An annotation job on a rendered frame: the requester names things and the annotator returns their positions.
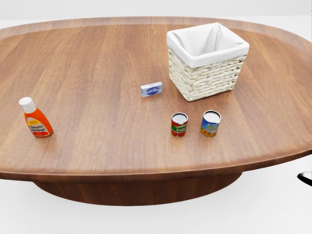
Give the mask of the orange ketchup bottle white cap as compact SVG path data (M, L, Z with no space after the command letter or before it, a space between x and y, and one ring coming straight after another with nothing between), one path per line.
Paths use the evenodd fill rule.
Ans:
M35 105L31 97L21 98L19 100L19 105L24 111L24 117L28 128L35 137L48 137L53 133L50 122Z

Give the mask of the small blue white box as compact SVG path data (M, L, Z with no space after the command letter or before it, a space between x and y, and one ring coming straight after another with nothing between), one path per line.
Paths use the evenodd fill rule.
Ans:
M161 81L142 85L140 87L140 93L142 97L148 97L156 94L160 94L163 91L163 83Z

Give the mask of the red tomato sauce tin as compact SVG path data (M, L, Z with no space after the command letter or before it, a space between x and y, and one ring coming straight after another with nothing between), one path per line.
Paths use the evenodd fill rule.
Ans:
M186 133L188 116L185 113L175 113L171 119L171 133L176 137L183 137Z

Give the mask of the blue yellow soup tin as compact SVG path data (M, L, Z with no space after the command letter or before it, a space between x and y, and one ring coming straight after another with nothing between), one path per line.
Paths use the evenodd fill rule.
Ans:
M221 115L219 112L214 110L207 110L203 114L201 123L201 133L208 137L216 135L219 124L221 122Z

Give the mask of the white woven lined basket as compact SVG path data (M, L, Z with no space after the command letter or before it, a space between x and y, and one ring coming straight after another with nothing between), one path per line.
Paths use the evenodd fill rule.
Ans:
M249 43L215 22L167 32L169 78L187 101L235 87Z

